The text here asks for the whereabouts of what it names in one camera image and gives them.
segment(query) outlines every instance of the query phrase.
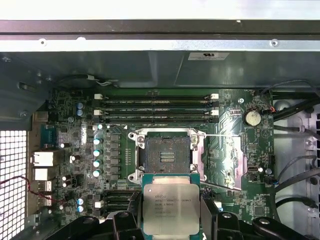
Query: ventilation grille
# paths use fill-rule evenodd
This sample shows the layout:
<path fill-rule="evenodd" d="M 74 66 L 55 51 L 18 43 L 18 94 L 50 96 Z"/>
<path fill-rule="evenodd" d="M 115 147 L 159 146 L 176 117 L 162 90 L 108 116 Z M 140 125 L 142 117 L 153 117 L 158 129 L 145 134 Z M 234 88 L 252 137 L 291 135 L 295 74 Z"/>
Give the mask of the ventilation grille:
<path fill-rule="evenodd" d="M 26 177 L 27 132 L 0 132 L 0 181 Z M 24 229 L 26 181 L 13 179 L 0 185 L 0 239 L 10 240 Z"/>

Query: screw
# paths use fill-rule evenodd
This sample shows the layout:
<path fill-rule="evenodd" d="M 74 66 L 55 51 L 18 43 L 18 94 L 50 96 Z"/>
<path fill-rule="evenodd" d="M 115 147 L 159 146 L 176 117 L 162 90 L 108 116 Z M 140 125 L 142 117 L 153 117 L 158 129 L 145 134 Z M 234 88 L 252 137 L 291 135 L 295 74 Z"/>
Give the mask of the screw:
<path fill-rule="evenodd" d="M 272 39 L 270 44 L 273 47 L 278 47 L 279 46 L 279 41 L 277 39 Z"/>
<path fill-rule="evenodd" d="M 28 111 L 27 111 L 27 110 L 21 111 L 21 112 L 19 113 L 20 118 L 24 118 L 24 117 L 26 117 L 27 115 L 28 115 Z"/>
<path fill-rule="evenodd" d="M 261 219 L 259 220 L 259 222 L 262 223 L 262 224 L 269 224 L 269 223 L 270 223 L 270 222 L 269 222 L 267 219 L 265 219 L 265 218 L 261 218 Z"/>
<path fill-rule="evenodd" d="M 3 56 L 3 57 L 1 58 L 1 60 L 2 60 L 3 62 L 5 62 L 5 63 L 11 63 L 11 58 L 10 58 L 10 57 L 7 57 L 7 56 Z"/>
<path fill-rule="evenodd" d="M 197 141 L 198 141 L 197 136 L 192 136 L 192 137 L 191 137 L 191 142 L 192 142 L 192 143 L 196 143 Z"/>
<path fill-rule="evenodd" d="M 138 143 L 143 143 L 145 141 L 143 136 L 138 137 Z"/>
<path fill-rule="evenodd" d="M 311 213 L 311 214 L 313 214 L 313 213 L 315 212 L 315 209 L 312 208 L 312 207 L 309 207 L 309 208 L 308 208 L 308 212 Z"/>
<path fill-rule="evenodd" d="M 226 219 L 230 219 L 232 217 L 231 214 L 228 212 L 223 213 L 222 216 Z"/>

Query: electrolytic capacitor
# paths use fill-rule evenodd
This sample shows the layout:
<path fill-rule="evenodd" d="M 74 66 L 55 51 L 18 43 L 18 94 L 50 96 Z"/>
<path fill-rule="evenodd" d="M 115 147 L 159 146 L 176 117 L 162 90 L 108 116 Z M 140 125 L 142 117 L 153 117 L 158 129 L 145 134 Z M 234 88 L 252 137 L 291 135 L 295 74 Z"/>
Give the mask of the electrolytic capacitor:
<path fill-rule="evenodd" d="M 78 207 L 76 208 L 76 210 L 77 210 L 79 213 L 82 213 L 82 212 L 85 210 L 85 208 L 84 208 L 83 206 L 78 206 Z"/>
<path fill-rule="evenodd" d="M 92 175 L 97 178 L 101 175 L 101 173 L 102 171 L 100 169 L 97 169 L 93 171 Z"/>
<path fill-rule="evenodd" d="M 84 111 L 82 111 L 81 109 L 76 111 L 76 115 L 81 117 L 84 114 Z"/>
<path fill-rule="evenodd" d="M 70 143 L 64 142 L 60 144 L 60 148 L 65 149 L 65 148 L 69 148 L 70 147 Z"/>
<path fill-rule="evenodd" d="M 67 180 L 71 179 L 71 177 L 72 177 L 71 174 L 67 174 L 62 177 L 62 181 L 67 181 Z"/>
<path fill-rule="evenodd" d="M 102 144 L 103 143 L 103 140 L 101 138 L 95 138 L 93 140 L 93 144 L 94 145 L 98 145 L 98 144 Z"/>
<path fill-rule="evenodd" d="M 63 210 L 66 206 L 68 206 L 68 203 L 65 201 L 65 202 L 60 204 L 59 209 Z"/>
<path fill-rule="evenodd" d="M 76 104 L 76 108 L 77 108 L 77 109 L 83 109 L 83 108 L 84 108 L 84 104 L 83 104 L 82 102 L 78 102 L 78 103 Z"/>
<path fill-rule="evenodd" d="M 76 203 L 78 205 L 83 205 L 85 203 L 85 198 L 82 196 L 80 198 L 78 198 L 78 200 L 76 201 Z"/>
<path fill-rule="evenodd" d="M 81 156 L 80 156 L 80 155 L 72 155 L 72 156 L 70 156 L 70 159 L 71 159 L 72 161 L 80 160 L 80 159 L 81 159 Z"/>
<path fill-rule="evenodd" d="M 98 168 L 100 165 L 101 165 L 101 160 L 95 160 L 95 161 L 93 162 L 93 166 L 94 166 L 95 168 Z"/>
<path fill-rule="evenodd" d="M 74 119 L 74 117 L 73 117 L 73 116 L 68 117 L 68 122 L 69 122 L 69 123 L 73 123 L 73 122 L 74 122 L 74 120 L 75 120 L 75 119 Z"/>
<path fill-rule="evenodd" d="M 67 181 L 65 181 L 65 182 L 62 184 L 62 187 L 66 188 L 66 187 L 68 187 L 68 186 L 71 185 L 71 184 L 72 184 L 72 181 L 71 181 L 71 180 L 67 180 Z"/>
<path fill-rule="evenodd" d="M 100 149 L 96 149 L 93 151 L 93 156 L 98 157 L 100 154 L 102 154 L 102 151 Z"/>

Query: capacitor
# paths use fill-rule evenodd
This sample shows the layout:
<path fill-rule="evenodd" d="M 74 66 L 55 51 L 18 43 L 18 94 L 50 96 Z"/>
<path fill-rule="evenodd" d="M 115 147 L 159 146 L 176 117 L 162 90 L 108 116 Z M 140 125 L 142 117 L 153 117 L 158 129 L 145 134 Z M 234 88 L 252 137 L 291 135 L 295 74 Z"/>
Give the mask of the capacitor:
<path fill-rule="evenodd" d="M 265 170 L 265 174 L 268 174 L 268 175 L 272 174 L 272 170 L 270 168 L 267 168 Z"/>
<path fill-rule="evenodd" d="M 69 148 L 70 147 L 70 143 L 64 142 L 60 144 L 60 148 L 65 149 L 65 148 Z"/>
<path fill-rule="evenodd" d="M 77 108 L 77 109 L 83 109 L 83 108 L 84 108 L 84 104 L 83 104 L 82 102 L 78 102 L 78 103 L 76 104 L 76 108 Z"/>
<path fill-rule="evenodd" d="M 69 123 L 73 123 L 75 121 L 73 116 L 68 117 L 68 122 Z"/>
<path fill-rule="evenodd" d="M 67 180 L 71 179 L 71 177 L 72 177 L 71 174 L 67 174 L 62 177 L 62 181 L 67 181 Z"/>
<path fill-rule="evenodd" d="M 85 203 L 85 198 L 82 196 L 80 198 L 78 198 L 78 200 L 76 201 L 76 203 L 78 205 L 83 205 Z"/>
<path fill-rule="evenodd" d="M 92 175 L 97 178 L 100 176 L 101 173 L 102 171 L 100 169 L 97 169 L 93 171 Z"/>
<path fill-rule="evenodd" d="M 94 145 L 98 145 L 98 144 L 102 144 L 103 143 L 103 140 L 101 138 L 95 138 L 93 140 L 93 144 Z"/>
<path fill-rule="evenodd" d="M 82 213 L 82 212 L 85 210 L 85 208 L 84 208 L 83 206 L 78 206 L 78 207 L 76 208 L 76 210 L 77 210 L 79 213 Z"/>
<path fill-rule="evenodd" d="M 76 111 L 76 115 L 79 116 L 79 117 L 81 117 L 83 114 L 84 114 L 84 111 L 82 111 L 81 109 L 78 109 Z"/>
<path fill-rule="evenodd" d="M 94 166 L 95 168 L 98 168 L 100 165 L 101 165 L 101 160 L 95 160 L 95 161 L 93 162 L 93 166 Z"/>
<path fill-rule="evenodd" d="M 81 156 L 80 156 L 80 155 L 71 155 L 71 156 L 70 156 L 70 159 L 71 159 L 72 161 L 80 160 L 80 159 L 81 159 Z"/>
<path fill-rule="evenodd" d="M 261 114 L 256 110 L 249 110 L 243 115 L 243 121 L 246 125 L 255 127 L 262 121 Z"/>
<path fill-rule="evenodd" d="M 71 180 L 67 180 L 67 181 L 65 181 L 65 182 L 62 184 L 62 187 L 66 188 L 66 187 L 68 187 L 68 186 L 71 185 L 71 184 L 72 184 L 72 181 L 71 181 Z"/>
<path fill-rule="evenodd" d="M 63 210 L 66 206 L 68 206 L 68 203 L 65 201 L 65 202 L 60 204 L 59 209 Z"/>
<path fill-rule="evenodd" d="M 101 153 L 102 151 L 100 149 L 96 149 L 93 151 L 93 156 L 98 157 Z"/>

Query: memory dimm slot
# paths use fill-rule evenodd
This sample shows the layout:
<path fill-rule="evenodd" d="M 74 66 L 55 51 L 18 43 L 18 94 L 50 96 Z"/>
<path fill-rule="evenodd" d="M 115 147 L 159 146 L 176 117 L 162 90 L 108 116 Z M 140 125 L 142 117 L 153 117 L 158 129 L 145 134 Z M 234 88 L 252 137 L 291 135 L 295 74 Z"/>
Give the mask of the memory dimm slot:
<path fill-rule="evenodd" d="M 172 108 L 175 108 L 175 109 L 203 109 L 203 108 L 216 108 L 216 107 L 219 107 L 219 102 L 207 102 L 207 103 L 168 103 L 168 102 L 150 102 L 150 103 L 141 103 L 141 104 L 138 104 L 136 102 L 123 102 L 123 103 L 110 103 L 110 104 L 105 104 L 103 103 L 102 104 L 102 107 L 103 108 L 106 108 L 106 109 L 114 109 L 114 108 L 130 108 L 130 109 L 139 109 L 139 108 L 168 108 L 168 109 L 172 109 Z"/>
<path fill-rule="evenodd" d="M 147 108 L 141 108 L 141 107 L 136 107 L 136 108 L 124 108 L 122 107 L 108 107 L 108 108 L 101 108 L 102 111 L 104 111 L 106 114 L 108 112 L 110 113 L 134 113 L 134 112 L 139 112 L 139 113 L 147 113 L 147 112 L 154 112 L 154 113 L 159 113 L 159 112 L 174 112 L 174 113 L 185 113 L 185 112 L 208 112 L 211 110 L 210 108 L 205 108 L 205 107 L 200 107 L 200 108 L 176 108 L 176 107 L 147 107 Z"/>
<path fill-rule="evenodd" d="M 178 123 L 178 124 L 198 124 L 198 123 L 219 123 L 219 118 L 204 118 L 204 119 L 185 119 L 185 118 L 169 118 L 169 119 L 105 119 L 108 124 L 167 124 L 167 123 Z"/>

